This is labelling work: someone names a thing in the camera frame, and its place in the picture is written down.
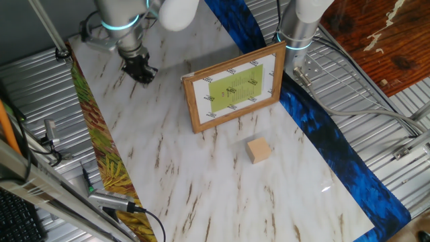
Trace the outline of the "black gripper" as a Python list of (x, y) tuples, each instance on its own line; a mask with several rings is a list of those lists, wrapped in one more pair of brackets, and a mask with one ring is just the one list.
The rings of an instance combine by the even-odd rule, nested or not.
[(149, 54), (139, 54), (134, 57), (124, 58), (122, 70), (125, 71), (133, 80), (149, 84), (153, 81), (158, 69), (148, 66)]

